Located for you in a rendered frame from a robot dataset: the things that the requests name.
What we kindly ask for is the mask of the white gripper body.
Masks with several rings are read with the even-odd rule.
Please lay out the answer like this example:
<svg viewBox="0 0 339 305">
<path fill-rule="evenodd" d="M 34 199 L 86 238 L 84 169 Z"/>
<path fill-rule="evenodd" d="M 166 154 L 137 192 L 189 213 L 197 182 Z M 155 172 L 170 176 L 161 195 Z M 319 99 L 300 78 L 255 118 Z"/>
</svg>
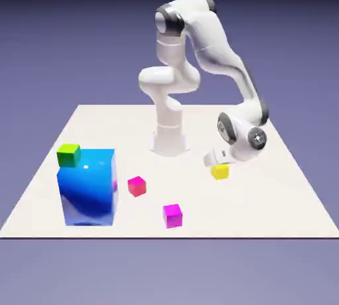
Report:
<svg viewBox="0 0 339 305">
<path fill-rule="evenodd" d="M 203 161 L 206 167 L 212 167 L 222 164 L 232 164 L 235 162 L 235 159 L 230 154 L 229 149 L 214 148 L 204 156 Z"/>
</svg>

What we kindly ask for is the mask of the small green cube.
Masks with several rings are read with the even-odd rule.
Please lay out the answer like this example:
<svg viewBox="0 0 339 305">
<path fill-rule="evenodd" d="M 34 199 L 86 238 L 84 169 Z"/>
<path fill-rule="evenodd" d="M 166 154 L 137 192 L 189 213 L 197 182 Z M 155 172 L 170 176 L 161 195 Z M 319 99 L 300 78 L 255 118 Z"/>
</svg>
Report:
<svg viewBox="0 0 339 305">
<path fill-rule="evenodd" d="M 77 144 L 64 143 L 57 151 L 59 167 L 74 168 L 80 161 L 81 149 Z"/>
</svg>

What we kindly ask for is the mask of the small magenta cube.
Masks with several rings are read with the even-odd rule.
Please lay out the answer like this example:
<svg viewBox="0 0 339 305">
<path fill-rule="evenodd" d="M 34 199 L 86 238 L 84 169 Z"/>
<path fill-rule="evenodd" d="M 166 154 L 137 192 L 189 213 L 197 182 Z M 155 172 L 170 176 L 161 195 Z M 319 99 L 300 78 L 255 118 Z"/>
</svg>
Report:
<svg viewBox="0 0 339 305">
<path fill-rule="evenodd" d="M 163 216 L 167 229 L 183 225 L 183 213 L 178 204 L 163 206 Z"/>
</svg>

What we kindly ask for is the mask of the large blue box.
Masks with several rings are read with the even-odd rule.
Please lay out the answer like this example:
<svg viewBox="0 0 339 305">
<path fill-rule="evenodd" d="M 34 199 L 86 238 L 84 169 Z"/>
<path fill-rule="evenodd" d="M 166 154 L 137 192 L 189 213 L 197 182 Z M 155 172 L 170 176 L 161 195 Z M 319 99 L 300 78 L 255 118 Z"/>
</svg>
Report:
<svg viewBox="0 0 339 305">
<path fill-rule="evenodd" d="M 115 149 L 81 149 L 75 167 L 56 175 L 68 226 L 112 226 L 118 202 Z"/>
</svg>

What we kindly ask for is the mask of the small yellow cube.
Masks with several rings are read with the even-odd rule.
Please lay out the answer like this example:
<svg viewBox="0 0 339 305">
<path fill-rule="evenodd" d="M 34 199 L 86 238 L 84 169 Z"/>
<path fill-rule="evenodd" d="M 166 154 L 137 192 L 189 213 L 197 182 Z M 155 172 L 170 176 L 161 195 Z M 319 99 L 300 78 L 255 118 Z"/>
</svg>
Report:
<svg viewBox="0 0 339 305">
<path fill-rule="evenodd" d="M 223 180 L 228 178 L 229 175 L 229 165 L 228 164 L 219 164 L 212 166 L 210 169 L 211 175 L 215 180 Z"/>
</svg>

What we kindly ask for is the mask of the small pink cube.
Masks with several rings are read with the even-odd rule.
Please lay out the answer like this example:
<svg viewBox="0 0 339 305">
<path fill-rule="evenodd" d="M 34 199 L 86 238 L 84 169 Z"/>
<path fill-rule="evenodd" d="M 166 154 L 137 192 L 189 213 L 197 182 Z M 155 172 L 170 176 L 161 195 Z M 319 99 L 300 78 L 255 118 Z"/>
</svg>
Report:
<svg viewBox="0 0 339 305">
<path fill-rule="evenodd" d="M 128 180 L 128 191 L 138 197 L 146 193 L 146 181 L 140 176 Z"/>
</svg>

